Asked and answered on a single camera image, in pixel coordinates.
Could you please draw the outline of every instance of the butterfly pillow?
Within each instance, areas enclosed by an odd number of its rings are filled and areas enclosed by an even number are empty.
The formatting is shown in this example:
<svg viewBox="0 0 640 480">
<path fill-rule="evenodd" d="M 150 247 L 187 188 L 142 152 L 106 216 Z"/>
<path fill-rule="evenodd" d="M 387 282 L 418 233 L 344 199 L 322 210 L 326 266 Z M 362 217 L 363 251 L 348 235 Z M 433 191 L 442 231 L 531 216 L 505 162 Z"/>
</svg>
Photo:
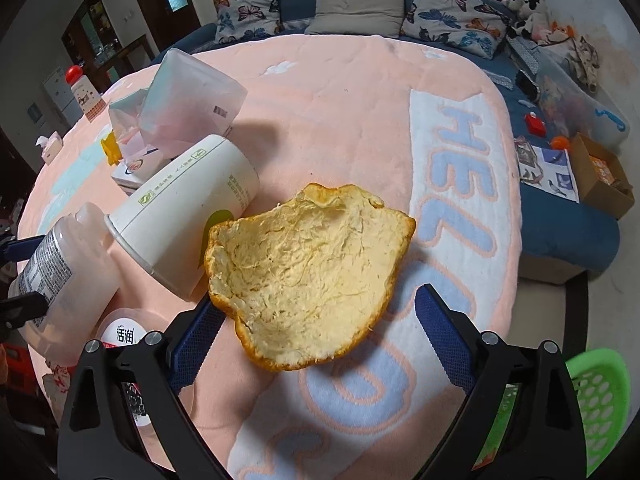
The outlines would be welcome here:
<svg viewBox="0 0 640 480">
<path fill-rule="evenodd" d="M 414 0 L 401 34 L 492 59 L 509 22 L 509 16 L 482 0 Z"/>
<path fill-rule="evenodd" d="M 218 13 L 216 44 L 263 40 L 280 31 L 278 0 L 213 0 Z"/>
</svg>

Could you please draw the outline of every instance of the black phone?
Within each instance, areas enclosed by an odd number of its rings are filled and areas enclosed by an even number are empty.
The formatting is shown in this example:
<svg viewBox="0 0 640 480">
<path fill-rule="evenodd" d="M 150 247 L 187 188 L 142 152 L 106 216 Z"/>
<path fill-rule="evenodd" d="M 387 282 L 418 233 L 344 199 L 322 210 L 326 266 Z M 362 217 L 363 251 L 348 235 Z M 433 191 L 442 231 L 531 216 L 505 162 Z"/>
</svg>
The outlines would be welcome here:
<svg viewBox="0 0 640 480">
<path fill-rule="evenodd" d="M 516 74 L 516 85 L 527 96 L 529 101 L 532 103 L 538 102 L 540 99 L 540 87 L 523 70 L 518 70 Z"/>
</svg>

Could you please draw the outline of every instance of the orange ball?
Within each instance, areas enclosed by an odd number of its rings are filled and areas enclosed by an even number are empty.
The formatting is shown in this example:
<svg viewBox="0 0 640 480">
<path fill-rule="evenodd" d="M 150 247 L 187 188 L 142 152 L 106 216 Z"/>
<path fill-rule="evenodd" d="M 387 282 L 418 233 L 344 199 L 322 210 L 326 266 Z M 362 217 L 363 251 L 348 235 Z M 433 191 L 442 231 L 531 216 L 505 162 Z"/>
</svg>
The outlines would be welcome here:
<svg viewBox="0 0 640 480">
<path fill-rule="evenodd" d="M 569 149 L 569 139 L 565 136 L 558 135 L 551 139 L 551 147 L 554 150 L 568 150 Z"/>
</svg>

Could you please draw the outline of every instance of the beige pillow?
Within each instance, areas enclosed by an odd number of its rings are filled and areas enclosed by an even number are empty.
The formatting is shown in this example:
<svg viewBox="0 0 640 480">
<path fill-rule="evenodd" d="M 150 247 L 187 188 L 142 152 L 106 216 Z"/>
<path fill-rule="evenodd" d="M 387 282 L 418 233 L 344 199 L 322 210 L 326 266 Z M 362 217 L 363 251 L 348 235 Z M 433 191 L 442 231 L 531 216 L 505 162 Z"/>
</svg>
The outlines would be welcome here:
<svg viewBox="0 0 640 480">
<path fill-rule="evenodd" d="M 316 0 L 316 17 L 305 34 L 379 34 L 397 38 L 404 0 Z"/>
</svg>

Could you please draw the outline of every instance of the red bottle cap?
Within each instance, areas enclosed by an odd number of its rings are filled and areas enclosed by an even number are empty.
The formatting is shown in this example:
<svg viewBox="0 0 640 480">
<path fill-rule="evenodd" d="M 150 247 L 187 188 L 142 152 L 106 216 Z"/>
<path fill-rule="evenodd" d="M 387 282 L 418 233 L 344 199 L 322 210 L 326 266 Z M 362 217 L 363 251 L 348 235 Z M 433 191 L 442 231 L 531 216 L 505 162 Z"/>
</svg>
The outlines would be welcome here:
<svg viewBox="0 0 640 480">
<path fill-rule="evenodd" d="M 69 70 L 65 73 L 65 80 L 67 84 L 72 85 L 78 79 L 80 79 L 84 75 L 82 69 L 78 65 L 73 65 Z"/>
</svg>

